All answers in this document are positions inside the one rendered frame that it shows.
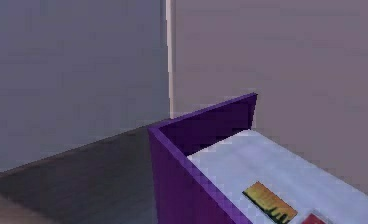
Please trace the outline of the purple bed with white mattress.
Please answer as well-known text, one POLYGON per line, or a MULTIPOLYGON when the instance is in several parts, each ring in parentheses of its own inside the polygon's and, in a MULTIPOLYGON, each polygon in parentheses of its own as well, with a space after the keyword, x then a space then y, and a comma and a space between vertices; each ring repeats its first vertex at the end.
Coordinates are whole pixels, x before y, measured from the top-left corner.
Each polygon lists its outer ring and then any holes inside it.
POLYGON ((275 224, 243 191, 259 181, 298 215, 368 224, 368 196, 252 130, 243 95, 149 128, 158 224, 275 224))

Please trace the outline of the yellow book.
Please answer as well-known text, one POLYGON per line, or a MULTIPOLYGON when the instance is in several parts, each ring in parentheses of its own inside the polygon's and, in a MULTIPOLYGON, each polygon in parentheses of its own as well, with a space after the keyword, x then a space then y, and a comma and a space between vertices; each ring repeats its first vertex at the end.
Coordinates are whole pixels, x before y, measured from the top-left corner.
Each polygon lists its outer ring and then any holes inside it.
POLYGON ((275 224, 289 224, 298 215, 293 207, 259 181, 246 188, 243 194, 275 224))

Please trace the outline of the red book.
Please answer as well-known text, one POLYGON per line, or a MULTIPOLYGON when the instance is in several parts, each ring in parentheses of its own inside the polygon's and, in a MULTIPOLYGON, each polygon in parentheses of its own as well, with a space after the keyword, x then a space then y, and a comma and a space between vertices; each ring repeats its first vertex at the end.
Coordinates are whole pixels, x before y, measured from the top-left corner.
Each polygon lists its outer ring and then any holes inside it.
POLYGON ((302 220, 301 224, 329 224, 329 222, 317 214, 310 213, 305 219, 302 220))

